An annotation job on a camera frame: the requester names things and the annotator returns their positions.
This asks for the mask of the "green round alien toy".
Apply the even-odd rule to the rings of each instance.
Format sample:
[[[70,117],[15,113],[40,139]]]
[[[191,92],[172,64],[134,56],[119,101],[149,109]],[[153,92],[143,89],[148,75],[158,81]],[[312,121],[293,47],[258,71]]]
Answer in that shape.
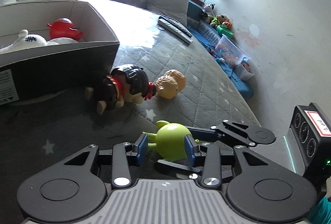
[[[157,133],[143,132],[148,137],[148,150],[155,150],[166,161],[177,161],[186,157],[185,136],[191,132],[182,124],[159,120]]]

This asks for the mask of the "tan walnut-shaped toy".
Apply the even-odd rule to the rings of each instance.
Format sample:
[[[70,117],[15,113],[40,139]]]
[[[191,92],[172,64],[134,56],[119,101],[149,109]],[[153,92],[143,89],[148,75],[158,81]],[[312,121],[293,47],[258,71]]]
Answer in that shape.
[[[156,80],[157,95],[164,99],[174,98],[186,86],[186,77],[176,69],[168,70]]]

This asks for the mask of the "dark-haired girl doll figure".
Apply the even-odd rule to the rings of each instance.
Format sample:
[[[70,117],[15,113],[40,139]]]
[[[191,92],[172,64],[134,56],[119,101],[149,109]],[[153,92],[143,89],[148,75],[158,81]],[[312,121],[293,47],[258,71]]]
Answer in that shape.
[[[140,104],[156,93],[157,87],[149,81],[143,68],[135,64],[123,64],[93,87],[87,87],[85,98],[96,104],[97,113],[102,115],[106,110],[123,107],[126,102]]]

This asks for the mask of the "white plush goat toy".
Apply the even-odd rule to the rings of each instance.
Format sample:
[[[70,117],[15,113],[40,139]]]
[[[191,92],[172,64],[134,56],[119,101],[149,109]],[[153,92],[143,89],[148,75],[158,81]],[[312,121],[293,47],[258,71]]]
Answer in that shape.
[[[26,29],[23,29],[18,33],[18,38],[11,45],[1,48],[1,54],[42,46],[70,43],[77,43],[77,41],[72,38],[55,38],[46,41],[41,35],[29,34]]]

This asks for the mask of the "red round crab toy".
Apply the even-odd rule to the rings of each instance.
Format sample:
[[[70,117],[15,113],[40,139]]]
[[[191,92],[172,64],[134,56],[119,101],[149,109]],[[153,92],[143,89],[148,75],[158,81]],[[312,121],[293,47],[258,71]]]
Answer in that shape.
[[[73,22],[68,18],[60,18],[52,24],[47,24],[49,36],[51,39],[71,38],[79,41],[83,37],[83,32],[75,28]]]

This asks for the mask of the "small clear plastic container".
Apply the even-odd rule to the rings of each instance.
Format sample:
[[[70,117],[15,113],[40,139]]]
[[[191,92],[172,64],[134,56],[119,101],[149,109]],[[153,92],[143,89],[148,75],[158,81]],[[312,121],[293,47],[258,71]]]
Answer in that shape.
[[[243,81],[248,81],[254,76],[254,74],[251,72],[250,65],[248,63],[240,63],[234,69],[234,72]]]

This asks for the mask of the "grey quilted star table mat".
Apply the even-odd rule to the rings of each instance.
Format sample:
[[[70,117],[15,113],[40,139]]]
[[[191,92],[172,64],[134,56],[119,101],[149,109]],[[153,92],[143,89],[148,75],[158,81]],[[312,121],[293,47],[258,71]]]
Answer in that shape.
[[[140,104],[109,110],[95,86],[65,90],[1,108],[1,194],[13,194],[26,178],[89,144],[102,149],[155,133],[167,121],[209,128],[224,120],[258,120],[201,43],[185,44],[162,28],[158,16],[118,2],[94,6],[120,40],[114,67],[133,63],[157,88]]]

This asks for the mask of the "clear plastic toy bin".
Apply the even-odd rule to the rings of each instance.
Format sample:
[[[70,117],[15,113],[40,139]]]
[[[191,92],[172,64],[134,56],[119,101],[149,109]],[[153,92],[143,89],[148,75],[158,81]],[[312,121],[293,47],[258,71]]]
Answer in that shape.
[[[236,68],[239,64],[249,62],[251,57],[232,39],[222,35],[214,51],[223,58],[231,67]]]

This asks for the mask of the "green toy bowl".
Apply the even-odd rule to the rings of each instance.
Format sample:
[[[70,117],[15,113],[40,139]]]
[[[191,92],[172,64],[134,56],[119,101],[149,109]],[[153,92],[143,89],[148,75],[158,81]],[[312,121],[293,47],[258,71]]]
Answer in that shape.
[[[228,30],[227,28],[224,28],[221,25],[218,25],[216,30],[217,30],[217,32],[220,36],[225,35],[228,38],[233,38],[233,33],[230,30]]]

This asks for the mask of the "grey cardboard shoe box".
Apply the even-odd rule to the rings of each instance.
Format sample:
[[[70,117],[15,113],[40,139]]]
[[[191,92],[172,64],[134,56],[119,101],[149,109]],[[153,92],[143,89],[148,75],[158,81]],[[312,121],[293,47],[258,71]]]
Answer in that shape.
[[[1,54],[2,105],[86,86],[110,72],[120,43],[101,14],[85,1],[1,5],[1,48],[11,45],[23,29],[50,41],[47,24],[60,18],[70,19],[83,37],[77,43]]]

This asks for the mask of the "grey remote control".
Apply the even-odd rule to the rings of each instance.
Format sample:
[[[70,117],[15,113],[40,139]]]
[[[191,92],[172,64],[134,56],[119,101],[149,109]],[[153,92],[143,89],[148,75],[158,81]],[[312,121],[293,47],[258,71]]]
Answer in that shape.
[[[182,39],[185,43],[191,44],[192,39],[189,38],[186,34],[184,34],[182,31],[171,25],[169,22],[165,21],[164,19],[158,19],[158,24]]]

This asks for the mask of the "black white plush toy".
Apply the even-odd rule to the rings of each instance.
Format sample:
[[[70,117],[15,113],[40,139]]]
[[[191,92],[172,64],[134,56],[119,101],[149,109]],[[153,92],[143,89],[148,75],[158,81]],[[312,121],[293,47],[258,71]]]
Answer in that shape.
[[[205,12],[208,16],[214,16],[214,8],[215,4],[207,4],[203,7],[203,12]]]

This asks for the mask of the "black remote control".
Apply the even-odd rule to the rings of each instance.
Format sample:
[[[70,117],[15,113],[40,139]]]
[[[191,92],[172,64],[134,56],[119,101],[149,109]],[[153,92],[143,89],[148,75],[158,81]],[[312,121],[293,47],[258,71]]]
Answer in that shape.
[[[176,27],[178,30],[182,31],[185,35],[187,35],[188,37],[192,37],[192,34],[182,25],[180,24],[178,21],[171,19],[169,17],[166,16],[159,16],[159,19],[164,19],[165,21],[169,22],[172,26]]]

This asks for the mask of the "white cushion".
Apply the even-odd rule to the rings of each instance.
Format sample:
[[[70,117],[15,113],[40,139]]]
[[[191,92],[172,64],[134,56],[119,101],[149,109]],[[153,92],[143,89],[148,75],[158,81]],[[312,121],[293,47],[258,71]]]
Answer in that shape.
[[[187,26],[188,4],[189,0],[147,0],[146,8]]]

